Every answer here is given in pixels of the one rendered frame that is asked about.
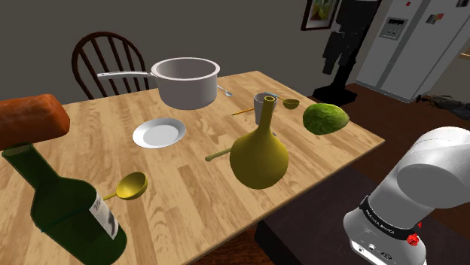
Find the framed wall picture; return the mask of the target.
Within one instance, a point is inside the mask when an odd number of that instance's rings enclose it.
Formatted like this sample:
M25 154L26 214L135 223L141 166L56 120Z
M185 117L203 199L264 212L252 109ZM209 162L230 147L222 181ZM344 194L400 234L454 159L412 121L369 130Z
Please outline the framed wall picture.
M330 29L341 0L307 0L301 31Z

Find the small olive yellow ladle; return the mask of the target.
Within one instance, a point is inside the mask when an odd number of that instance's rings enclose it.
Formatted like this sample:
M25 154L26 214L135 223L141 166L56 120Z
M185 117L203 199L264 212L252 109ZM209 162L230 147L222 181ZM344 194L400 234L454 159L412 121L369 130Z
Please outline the small olive yellow ladle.
M300 101L297 99L284 99L280 96L278 96L278 99L281 99L284 107L289 110L296 109L300 105Z

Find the white plate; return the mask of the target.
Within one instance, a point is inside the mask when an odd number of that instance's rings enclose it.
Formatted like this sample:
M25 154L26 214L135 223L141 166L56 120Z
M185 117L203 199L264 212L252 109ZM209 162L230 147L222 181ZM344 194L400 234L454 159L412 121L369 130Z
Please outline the white plate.
M162 117L139 125L133 132L133 141L142 148L165 148L180 141L185 133L186 126L180 120Z

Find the dark green wine bottle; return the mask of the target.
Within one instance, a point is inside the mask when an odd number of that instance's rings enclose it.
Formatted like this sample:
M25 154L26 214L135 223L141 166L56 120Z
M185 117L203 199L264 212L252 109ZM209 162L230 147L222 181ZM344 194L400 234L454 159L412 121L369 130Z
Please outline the dark green wine bottle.
M34 188L31 217L42 233L84 265L112 265L124 253L127 235L96 188L59 176L31 144L2 156Z

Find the green avocado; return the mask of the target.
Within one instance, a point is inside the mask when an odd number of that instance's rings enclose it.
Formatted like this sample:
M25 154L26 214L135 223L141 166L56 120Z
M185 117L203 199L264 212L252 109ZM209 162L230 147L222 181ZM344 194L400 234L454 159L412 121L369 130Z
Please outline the green avocado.
M342 108L328 103L312 104L303 114L304 127L318 136L334 133L348 122L349 115Z

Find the olive yellow long-necked vase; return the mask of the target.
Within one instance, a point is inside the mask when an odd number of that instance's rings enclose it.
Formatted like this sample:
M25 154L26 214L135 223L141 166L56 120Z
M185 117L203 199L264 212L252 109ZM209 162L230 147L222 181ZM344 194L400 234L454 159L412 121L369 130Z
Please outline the olive yellow long-necked vase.
M265 96L258 127L239 137L230 150L230 167L236 178L252 189L275 185L286 174L288 151L270 129L275 98Z

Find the dark robot stand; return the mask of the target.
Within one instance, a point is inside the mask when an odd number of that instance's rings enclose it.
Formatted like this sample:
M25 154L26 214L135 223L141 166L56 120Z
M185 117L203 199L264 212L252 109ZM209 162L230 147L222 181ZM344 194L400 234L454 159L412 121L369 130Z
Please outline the dark robot stand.
M347 167L260 221L255 240L275 265L371 265L351 249L343 217L376 186ZM470 241L432 216L420 235L428 265L470 265Z

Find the light wooden table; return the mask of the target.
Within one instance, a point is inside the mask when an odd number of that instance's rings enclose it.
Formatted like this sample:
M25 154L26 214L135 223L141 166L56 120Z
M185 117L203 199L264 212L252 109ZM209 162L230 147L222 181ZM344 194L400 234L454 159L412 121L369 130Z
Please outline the light wooden table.
M37 144L58 174L84 179L103 196L132 172L148 178L140 197L108 199L128 238L117 265L190 263L383 143L354 123L313 135L302 122L311 101L261 72L221 77L218 83L233 96L219 90L212 104L193 111L168 107L155 89L70 103L69 132ZM278 104L273 112L271 128L289 155L285 176L272 187L253 190L236 179L227 154L210 162L205 157L255 129L252 111L231 114L252 108L260 92L300 105L288 110ZM184 137L165 148L138 146L134 130L162 117L180 120Z

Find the grey refrigerator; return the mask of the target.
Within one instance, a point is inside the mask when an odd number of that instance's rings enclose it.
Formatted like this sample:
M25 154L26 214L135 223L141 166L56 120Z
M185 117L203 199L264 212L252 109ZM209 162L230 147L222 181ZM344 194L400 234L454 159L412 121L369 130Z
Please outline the grey refrigerator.
M412 102L470 38L470 0L393 0L356 83Z

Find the grey cup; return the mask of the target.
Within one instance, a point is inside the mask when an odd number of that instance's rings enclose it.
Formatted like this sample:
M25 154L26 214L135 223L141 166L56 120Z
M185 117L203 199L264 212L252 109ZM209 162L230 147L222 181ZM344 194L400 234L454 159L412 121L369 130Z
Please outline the grey cup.
M272 96L274 98L273 106L277 104L277 97L272 93L257 93L254 95L254 110L255 110L255 123L258 125L261 119L261 112L265 96Z

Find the brown bread loaf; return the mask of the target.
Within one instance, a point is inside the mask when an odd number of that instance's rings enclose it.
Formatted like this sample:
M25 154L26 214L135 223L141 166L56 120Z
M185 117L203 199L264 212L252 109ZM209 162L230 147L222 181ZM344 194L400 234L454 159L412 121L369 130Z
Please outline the brown bread loaf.
M49 93L0 101L0 151L20 143L36 143L64 136L70 118Z

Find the dark bundle on floor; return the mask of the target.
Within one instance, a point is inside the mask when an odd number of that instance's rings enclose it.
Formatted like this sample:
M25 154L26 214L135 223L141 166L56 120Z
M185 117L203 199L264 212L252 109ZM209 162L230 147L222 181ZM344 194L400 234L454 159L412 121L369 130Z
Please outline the dark bundle on floor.
M463 120L470 120L470 103L464 103L454 100L452 96L448 95L431 95L421 96L418 95L416 102L429 102L429 105L448 110Z

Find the large yellow ladle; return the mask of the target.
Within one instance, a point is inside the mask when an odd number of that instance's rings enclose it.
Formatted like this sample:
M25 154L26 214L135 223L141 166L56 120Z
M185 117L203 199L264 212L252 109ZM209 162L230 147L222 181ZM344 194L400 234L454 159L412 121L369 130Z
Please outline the large yellow ladle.
M146 191L148 187L148 178L143 172L132 172L123 177L115 188L115 192L103 197L108 200L117 196L123 200L134 200Z

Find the black coat stand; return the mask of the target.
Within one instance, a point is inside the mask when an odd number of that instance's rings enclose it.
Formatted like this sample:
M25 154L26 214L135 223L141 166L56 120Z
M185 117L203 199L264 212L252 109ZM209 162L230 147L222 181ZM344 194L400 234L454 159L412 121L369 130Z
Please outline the black coat stand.
M370 29L382 0L342 0L336 23L340 28L332 32L322 57L323 73L332 73L339 65L332 83L314 90L313 97L321 102L342 106L356 100L357 94L346 89L346 82L356 64L356 56Z

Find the dark wooden chair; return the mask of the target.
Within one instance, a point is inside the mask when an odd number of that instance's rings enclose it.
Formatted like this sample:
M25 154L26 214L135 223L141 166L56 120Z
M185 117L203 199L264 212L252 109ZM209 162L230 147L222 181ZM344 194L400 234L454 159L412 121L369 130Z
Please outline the dark wooden chair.
M72 73L88 99L117 96L151 88L143 56L127 38L114 32L92 32L72 52Z

